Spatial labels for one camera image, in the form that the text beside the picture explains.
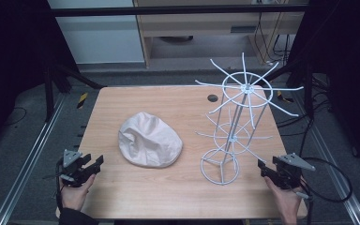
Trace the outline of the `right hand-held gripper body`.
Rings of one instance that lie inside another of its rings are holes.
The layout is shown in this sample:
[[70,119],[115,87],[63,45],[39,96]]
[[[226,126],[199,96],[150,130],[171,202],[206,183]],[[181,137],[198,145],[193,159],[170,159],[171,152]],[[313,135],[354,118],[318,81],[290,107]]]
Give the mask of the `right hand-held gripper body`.
[[282,189],[297,188],[300,186],[303,170],[316,171],[316,168],[295,153],[273,157],[277,170],[272,178],[274,184]]

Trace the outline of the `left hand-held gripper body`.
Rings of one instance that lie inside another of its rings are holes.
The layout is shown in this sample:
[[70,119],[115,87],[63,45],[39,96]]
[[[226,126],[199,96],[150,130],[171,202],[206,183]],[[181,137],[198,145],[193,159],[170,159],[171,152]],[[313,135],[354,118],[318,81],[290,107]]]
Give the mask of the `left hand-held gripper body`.
[[64,150],[63,157],[58,162],[58,176],[65,185],[78,188],[90,177],[86,176],[86,168],[81,164],[82,157],[81,152]]

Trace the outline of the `beige cap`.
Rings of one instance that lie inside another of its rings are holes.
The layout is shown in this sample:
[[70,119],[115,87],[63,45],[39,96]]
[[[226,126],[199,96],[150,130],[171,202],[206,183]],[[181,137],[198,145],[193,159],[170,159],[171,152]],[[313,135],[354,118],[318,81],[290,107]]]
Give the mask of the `beige cap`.
[[120,127],[119,149],[130,163],[145,168],[165,168],[180,156],[183,142],[159,117],[138,112]]

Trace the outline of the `white wire hat rack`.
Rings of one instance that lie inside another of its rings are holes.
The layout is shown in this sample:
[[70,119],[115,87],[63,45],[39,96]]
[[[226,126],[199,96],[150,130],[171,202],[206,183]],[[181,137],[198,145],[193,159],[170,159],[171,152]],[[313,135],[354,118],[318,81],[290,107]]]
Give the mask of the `white wire hat rack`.
[[240,173],[238,157],[249,153],[261,157],[250,146],[257,139],[255,132],[269,107],[295,117],[273,102],[279,90],[267,80],[269,72],[259,75],[243,69],[238,72],[223,70],[222,83],[216,86],[221,92],[216,108],[206,114],[214,130],[208,135],[214,148],[201,158],[201,173],[206,180],[216,185],[228,185]]

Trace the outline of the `person's left hand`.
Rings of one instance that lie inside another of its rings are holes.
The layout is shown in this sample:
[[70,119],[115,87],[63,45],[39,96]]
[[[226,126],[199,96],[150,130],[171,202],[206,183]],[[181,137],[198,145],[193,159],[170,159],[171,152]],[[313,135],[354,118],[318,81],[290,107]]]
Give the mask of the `person's left hand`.
[[80,187],[71,187],[63,184],[60,180],[60,192],[62,205],[64,208],[81,211],[86,200],[86,196],[91,186],[93,186],[96,175],[92,174],[88,180]]

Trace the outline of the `person's right hand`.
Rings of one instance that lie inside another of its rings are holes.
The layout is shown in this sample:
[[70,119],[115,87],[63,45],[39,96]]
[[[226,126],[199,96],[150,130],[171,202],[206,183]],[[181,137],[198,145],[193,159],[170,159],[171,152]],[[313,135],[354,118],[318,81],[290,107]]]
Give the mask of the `person's right hand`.
[[263,178],[268,188],[274,195],[280,216],[297,216],[301,198],[297,192],[302,191],[300,187],[294,189],[281,189],[271,182],[267,177]]

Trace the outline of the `yellow black striped tape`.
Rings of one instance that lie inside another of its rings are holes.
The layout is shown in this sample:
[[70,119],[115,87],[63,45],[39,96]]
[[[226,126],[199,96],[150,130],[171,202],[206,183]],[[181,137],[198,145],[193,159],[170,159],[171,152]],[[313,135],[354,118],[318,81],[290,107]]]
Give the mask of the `yellow black striped tape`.
[[78,104],[77,104],[77,109],[81,109],[83,107],[83,104],[87,99],[87,96],[88,96],[87,92],[84,92],[84,93],[81,94],[80,99],[79,99]]
[[281,91],[277,91],[277,99],[284,101],[284,102],[288,102],[288,103],[293,103],[293,98],[291,97],[284,97],[283,93]]

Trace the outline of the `black metal stand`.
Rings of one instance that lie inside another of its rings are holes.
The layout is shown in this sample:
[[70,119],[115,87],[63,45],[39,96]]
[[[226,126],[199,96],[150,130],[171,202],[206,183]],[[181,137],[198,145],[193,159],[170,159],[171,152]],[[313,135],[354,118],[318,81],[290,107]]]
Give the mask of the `black metal stand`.
[[61,93],[68,93],[72,86],[69,83],[67,76],[76,79],[77,81],[86,84],[93,89],[103,88],[102,84],[93,82],[84,77],[80,72],[72,70],[60,64],[51,64],[45,67],[44,70],[44,84],[45,84],[45,97],[46,97],[46,119],[48,122],[53,118],[54,105],[53,105],[53,84],[57,86]]
[[304,87],[304,109],[310,119],[314,118],[312,97],[312,65],[307,59],[295,59],[281,68],[275,68],[265,77],[272,81],[277,77],[288,74],[286,86],[288,88]]

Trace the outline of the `black curtain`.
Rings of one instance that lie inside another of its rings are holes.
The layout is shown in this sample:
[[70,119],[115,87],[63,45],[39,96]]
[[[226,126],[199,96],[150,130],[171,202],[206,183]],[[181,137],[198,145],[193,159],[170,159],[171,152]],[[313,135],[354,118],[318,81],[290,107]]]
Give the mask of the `black curtain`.
[[50,8],[48,0],[0,0],[0,130],[16,97],[44,83],[50,59],[78,69],[56,19],[37,14]]
[[307,0],[289,60],[329,77],[340,121],[360,153],[360,0]]

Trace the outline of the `white cabinet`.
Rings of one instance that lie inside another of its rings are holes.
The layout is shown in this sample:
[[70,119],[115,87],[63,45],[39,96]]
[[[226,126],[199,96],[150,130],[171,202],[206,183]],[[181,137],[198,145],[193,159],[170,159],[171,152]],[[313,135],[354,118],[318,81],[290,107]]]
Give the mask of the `white cabinet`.
[[[51,9],[127,8],[132,0],[48,0]],[[78,65],[143,63],[134,15],[56,18]]]

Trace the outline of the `light wooden desk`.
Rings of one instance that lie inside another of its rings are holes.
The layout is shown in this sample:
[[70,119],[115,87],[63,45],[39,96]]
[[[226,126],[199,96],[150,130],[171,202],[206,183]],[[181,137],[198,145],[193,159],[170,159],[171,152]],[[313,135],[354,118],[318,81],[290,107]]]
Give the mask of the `light wooden desk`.
[[[296,5],[308,0],[132,0],[136,7]],[[298,12],[210,13],[140,15],[137,17],[143,38],[197,35],[244,34],[252,42],[258,61],[274,60],[275,40],[280,35],[295,35],[304,18]]]

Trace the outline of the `aluminium floor rail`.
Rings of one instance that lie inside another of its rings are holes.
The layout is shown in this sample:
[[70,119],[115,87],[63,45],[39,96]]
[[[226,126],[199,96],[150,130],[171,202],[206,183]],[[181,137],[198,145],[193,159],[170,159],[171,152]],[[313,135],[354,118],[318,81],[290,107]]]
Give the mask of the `aluminium floor rail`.
[[293,94],[294,102],[297,105],[299,111],[303,114],[302,119],[307,124],[305,134],[303,137],[302,145],[299,150],[299,154],[304,156],[307,153],[305,148],[306,139],[310,137],[315,151],[319,155],[319,159],[322,160],[324,168],[328,173],[331,182],[333,183],[335,190],[342,200],[347,214],[349,215],[353,225],[360,225],[360,202],[353,193],[351,181],[347,179],[345,173],[340,172],[340,168],[330,153],[326,142],[323,139],[323,135],[319,129],[314,125],[314,120],[310,119],[304,109],[303,98],[300,94]]
[[35,140],[20,172],[18,173],[11,189],[9,190],[5,200],[0,206],[0,225],[7,225],[12,215],[18,200],[23,194],[23,190],[29,180],[29,177],[34,170],[39,156],[42,153],[46,142],[48,141],[53,127],[63,109],[67,96],[59,94],[56,102],[53,105],[53,113],[51,118],[43,124],[41,131],[39,132],[37,139]]

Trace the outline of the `black horizontal frame bar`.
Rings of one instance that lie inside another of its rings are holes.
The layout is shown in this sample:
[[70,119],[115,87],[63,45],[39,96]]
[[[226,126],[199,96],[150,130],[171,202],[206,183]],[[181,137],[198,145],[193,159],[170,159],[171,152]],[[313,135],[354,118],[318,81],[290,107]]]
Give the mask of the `black horizontal frame bar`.
[[255,13],[255,12],[298,12],[306,11],[309,4],[296,5],[223,5],[223,6],[164,6],[164,7],[103,7],[103,8],[60,8],[50,9],[55,17],[81,16],[127,16],[127,15],[170,15],[210,13]]

